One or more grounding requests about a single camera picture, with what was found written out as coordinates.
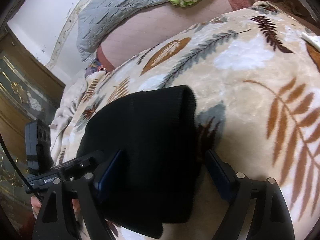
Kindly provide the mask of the person's left hand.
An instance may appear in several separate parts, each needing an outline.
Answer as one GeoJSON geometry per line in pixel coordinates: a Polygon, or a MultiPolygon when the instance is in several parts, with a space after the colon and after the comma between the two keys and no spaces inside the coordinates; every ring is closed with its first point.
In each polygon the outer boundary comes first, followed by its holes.
{"type": "MultiPolygon", "coordinates": [[[[33,215],[35,217],[35,219],[37,218],[40,208],[41,208],[41,202],[35,197],[35,196],[31,196],[30,198],[30,203],[32,205],[32,210],[33,210],[33,215]]],[[[80,213],[80,203],[78,199],[72,199],[72,203],[73,203],[73,210],[75,215],[77,216],[80,213]]]]}

